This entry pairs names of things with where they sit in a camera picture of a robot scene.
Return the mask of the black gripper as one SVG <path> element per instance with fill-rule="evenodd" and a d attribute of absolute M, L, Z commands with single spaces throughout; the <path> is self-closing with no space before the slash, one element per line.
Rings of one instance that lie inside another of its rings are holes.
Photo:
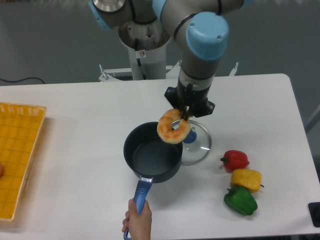
<path fill-rule="evenodd" d="M 209 89 L 196 90 L 195 84 L 184 86 L 178 80 L 177 87 L 168 87 L 164 96 L 174 109 L 181 112 L 180 118 L 188 121 L 190 117 L 200 118 L 213 113 L 215 104 L 207 98 Z"/>

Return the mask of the person's hand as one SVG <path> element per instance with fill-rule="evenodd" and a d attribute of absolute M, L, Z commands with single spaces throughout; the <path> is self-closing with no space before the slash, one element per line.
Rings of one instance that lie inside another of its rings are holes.
<path fill-rule="evenodd" d="M 140 214 L 137 213 L 137 207 L 134 199 L 128 201 L 128 211 L 125 213 L 125 219 L 122 221 L 121 231 L 124 233 L 129 230 L 132 240 L 150 240 L 152 229 L 152 211 L 147 200 Z"/>

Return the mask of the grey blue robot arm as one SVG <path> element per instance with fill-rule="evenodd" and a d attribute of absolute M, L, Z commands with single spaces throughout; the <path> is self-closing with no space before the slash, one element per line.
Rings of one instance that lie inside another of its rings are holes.
<path fill-rule="evenodd" d="M 224 54 L 229 26 L 224 14 L 245 0 L 91 0 L 89 7 L 104 30 L 118 29 L 128 50 L 134 80 L 166 76 L 166 46 L 175 41 L 182 51 L 176 87 L 166 99 L 183 119 L 210 115 L 208 92 Z"/>

